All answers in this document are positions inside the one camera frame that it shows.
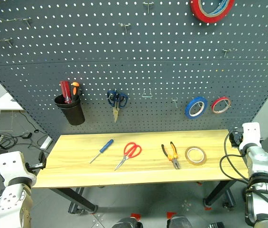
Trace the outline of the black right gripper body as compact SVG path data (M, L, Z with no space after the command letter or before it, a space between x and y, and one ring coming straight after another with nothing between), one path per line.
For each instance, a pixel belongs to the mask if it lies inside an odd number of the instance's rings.
M239 147L240 143L243 141L243 128L234 128L230 131L229 140L232 147Z

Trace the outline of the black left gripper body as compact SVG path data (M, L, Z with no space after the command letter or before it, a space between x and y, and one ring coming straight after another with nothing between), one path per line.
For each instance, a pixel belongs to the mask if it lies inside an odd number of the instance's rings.
M33 164L33 165L29 165L29 163L26 162L25 163L26 169L28 171L33 171L36 169L44 169L46 167L46 156L43 152L39 153L38 160L39 160L39 163Z

